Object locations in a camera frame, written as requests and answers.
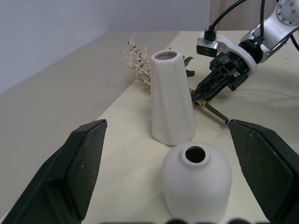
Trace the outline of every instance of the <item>dried plant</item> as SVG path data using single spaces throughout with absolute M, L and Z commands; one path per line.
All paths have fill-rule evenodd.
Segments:
M 125 56 L 125 60 L 129 65 L 131 76 L 140 80 L 143 88 L 150 90 L 150 59 L 147 55 L 146 48 L 144 48 L 143 52 L 137 49 L 133 40 L 134 36 L 135 34 L 128 40 L 129 52 Z M 193 57 L 184 57 L 185 66 L 187 66 L 192 59 Z M 193 77 L 195 72 L 186 70 L 186 75 L 187 77 Z

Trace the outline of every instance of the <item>white wall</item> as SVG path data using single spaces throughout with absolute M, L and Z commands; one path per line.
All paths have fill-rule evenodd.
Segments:
M 101 0 L 0 0 L 0 93 L 106 31 Z
M 104 0 L 109 30 L 204 30 L 210 0 Z

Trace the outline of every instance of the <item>vase opening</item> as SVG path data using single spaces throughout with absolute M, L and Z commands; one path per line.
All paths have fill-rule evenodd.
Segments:
M 158 60 L 168 60 L 177 56 L 177 53 L 174 51 L 165 51 L 155 55 L 155 58 Z
M 194 163 L 202 162 L 206 157 L 204 149 L 198 146 L 193 146 L 187 149 L 185 155 L 187 160 Z

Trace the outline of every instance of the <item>white ceramic vase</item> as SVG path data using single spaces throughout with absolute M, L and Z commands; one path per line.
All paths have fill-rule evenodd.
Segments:
M 154 138 L 172 146 L 190 141 L 194 111 L 181 53 L 163 50 L 150 58 L 150 89 Z
M 226 211 L 232 171 L 225 155 L 203 142 L 174 147 L 162 165 L 169 211 L 188 223 L 219 223 Z

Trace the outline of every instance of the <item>white table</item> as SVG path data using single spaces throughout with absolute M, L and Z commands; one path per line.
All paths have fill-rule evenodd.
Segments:
M 238 43 L 245 31 L 222 32 Z M 193 59 L 188 69 L 195 88 L 210 73 L 211 58 L 196 53 L 197 32 L 181 32 L 169 45 Z M 211 104 L 229 118 L 261 124 L 275 130 L 293 149 L 299 150 L 299 69 L 298 52 L 287 43 L 235 92 L 222 91 Z M 154 222 L 171 219 L 160 181 L 161 163 L 171 149 L 151 136 L 150 94 L 135 81 L 101 116 L 108 128 L 100 173 L 85 224 L 100 222 Z M 208 114 L 195 109 L 196 135 L 221 149 L 230 161 L 233 184 L 221 224 L 234 217 L 266 221 L 239 166 L 229 130 Z

